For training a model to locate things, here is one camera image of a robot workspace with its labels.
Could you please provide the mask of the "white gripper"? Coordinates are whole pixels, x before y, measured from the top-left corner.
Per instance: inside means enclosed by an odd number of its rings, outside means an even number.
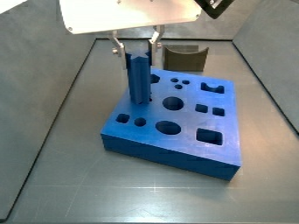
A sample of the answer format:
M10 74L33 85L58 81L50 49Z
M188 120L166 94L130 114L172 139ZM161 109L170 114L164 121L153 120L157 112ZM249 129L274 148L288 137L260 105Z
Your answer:
M194 21L201 8L193 0L59 0L59 12L71 34L111 31L107 34L114 46L111 53L126 68L125 46L114 30L153 25L153 35L148 40L153 66L164 25Z

